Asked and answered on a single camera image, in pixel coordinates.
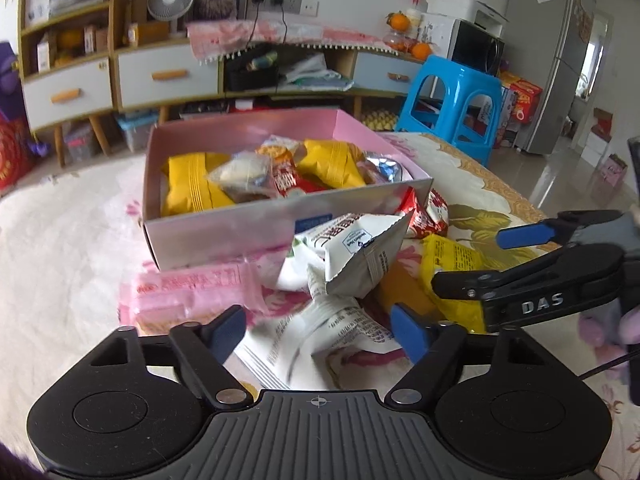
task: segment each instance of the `pink cardboard box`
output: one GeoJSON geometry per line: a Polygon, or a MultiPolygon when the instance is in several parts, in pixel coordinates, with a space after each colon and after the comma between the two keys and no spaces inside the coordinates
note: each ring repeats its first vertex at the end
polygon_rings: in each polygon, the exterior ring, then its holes
{"type": "Polygon", "coordinates": [[[202,265],[290,244],[296,232],[346,213],[392,214],[409,186],[415,188],[424,203],[432,182],[397,148],[341,110],[270,110],[175,121],[158,126],[149,140],[143,199],[145,237],[161,270],[202,265]],[[414,180],[160,217],[164,200],[161,168],[170,156],[253,150],[270,135],[348,140],[362,150],[391,156],[407,168],[414,180]]]}

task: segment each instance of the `blue label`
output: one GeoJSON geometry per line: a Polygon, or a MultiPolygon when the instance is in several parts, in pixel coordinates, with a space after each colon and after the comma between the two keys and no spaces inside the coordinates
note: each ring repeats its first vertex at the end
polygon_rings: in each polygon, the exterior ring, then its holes
{"type": "Polygon", "coordinates": [[[296,234],[302,233],[304,231],[309,231],[320,224],[324,224],[333,218],[332,214],[322,215],[322,216],[313,216],[311,218],[303,218],[301,220],[296,220],[296,234]]]}

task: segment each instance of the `snack package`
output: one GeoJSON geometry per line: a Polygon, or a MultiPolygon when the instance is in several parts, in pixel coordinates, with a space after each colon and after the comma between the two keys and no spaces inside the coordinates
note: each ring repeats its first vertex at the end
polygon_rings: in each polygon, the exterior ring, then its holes
{"type": "Polygon", "coordinates": [[[276,288],[305,290],[313,267],[324,273],[327,293],[364,298],[396,259],[409,220],[349,213],[297,234],[276,288]]]}
{"type": "Polygon", "coordinates": [[[404,303],[430,322],[436,323],[445,319],[436,304],[422,291],[418,281],[414,280],[398,261],[391,264],[389,272],[373,289],[372,295],[387,314],[391,314],[391,307],[396,303],[404,303]]]}
{"type": "Polygon", "coordinates": [[[485,334],[479,301],[443,300],[431,288],[431,279],[443,270],[482,269],[480,253],[448,238],[429,235],[423,241],[420,285],[427,297],[438,307],[446,319],[455,321],[469,332],[485,334]]]}
{"type": "Polygon", "coordinates": [[[411,217],[407,238],[424,238],[429,234],[446,236],[449,230],[449,207],[440,194],[431,190],[427,200],[427,207],[418,202],[415,189],[410,187],[400,207],[399,214],[411,217]]]}
{"type": "Polygon", "coordinates": [[[120,287],[119,303],[120,323],[147,335],[185,321],[208,323],[233,304],[267,311],[258,275],[246,263],[138,274],[120,287]]]}
{"type": "Polygon", "coordinates": [[[276,198],[278,190],[271,176],[272,163],[268,155],[240,152],[209,173],[208,179],[218,184],[236,203],[276,198]]]}
{"type": "Polygon", "coordinates": [[[305,140],[306,155],[297,164],[298,171],[318,177],[334,189],[366,186],[356,162],[360,149],[343,140],[305,140]]]}
{"type": "Polygon", "coordinates": [[[378,173],[382,175],[385,182],[404,182],[414,179],[402,164],[392,158],[388,158],[386,155],[365,152],[364,157],[365,160],[369,161],[378,170],[378,173]]]}
{"type": "Polygon", "coordinates": [[[312,301],[303,310],[258,322],[236,347],[236,355],[265,387],[333,390],[337,370],[330,369],[329,354],[339,349],[386,354],[400,348],[354,298],[328,294],[321,270],[308,268],[308,288],[312,301]]]}
{"type": "Polygon", "coordinates": [[[389,181],[378,171],[376,165],[370,160],[361,160],[356,163],[364,182],[368,186],[373,184],[388,184],[389,181]]]}
{"type": "Polygon", "coordinates": [[[255,152],[269,155],[275,162],[287,158],[288,155],[293,157],[294,162],[299,162],[304,158],[306,149],[299,140],[272,135],[255,152]]]}
{"type": "Polygon", "coordinates": [[[325,187],[318,186],[303,178],[298,173],[293,157],[288,151],[273,160],[273,181],[278,192],[284,196],[301,196],[316,191],[324,191],[325,187]]]}
{"type": "Polygon", "coordinates": [[[231,157],[225,153],[188,153],[172,156],[162,169],[169,191],[162,204],[161,216],[181,215],[233,205],[231,200],[207,175],[231,157]]]}

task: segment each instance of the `red snack package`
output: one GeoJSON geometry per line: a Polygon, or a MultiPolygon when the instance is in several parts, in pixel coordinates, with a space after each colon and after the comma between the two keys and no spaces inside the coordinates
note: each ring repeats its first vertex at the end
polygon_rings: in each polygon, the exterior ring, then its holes
{"type": "Polygon", "coordinates": [[[299,196],[326,189],[301,177],[291,156],[274,160],[272,172],[276,188],[284,197],[299,196]]]}
{"type": "Polygon", "coordinates": [[[418,202],[415,189],[410,187],[397,212],[413,215],[407,229],[408,238],[424,238],[429,234],[447,235],[449,208],[440,194],[433,189],[429,193],[425,208],[418,202]]]}

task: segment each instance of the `das logo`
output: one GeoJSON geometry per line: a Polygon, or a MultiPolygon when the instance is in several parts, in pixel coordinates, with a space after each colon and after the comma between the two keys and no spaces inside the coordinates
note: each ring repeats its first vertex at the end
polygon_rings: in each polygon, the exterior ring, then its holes
{"type": "Polygon", "coordinates": [[[558,292],[551,297],[551,303],[549,303],[547,298],[540,298],[538,300],[538,307],[536,308],[536,304],[533,301],[525,301],[522,304],[522,313],[523,314],[531,314],[534,310],[539,311],[543,308],[549,308],[549,306],[558,306],[562,304],[564,299],[562,298],[562,292],[558,292]]]}

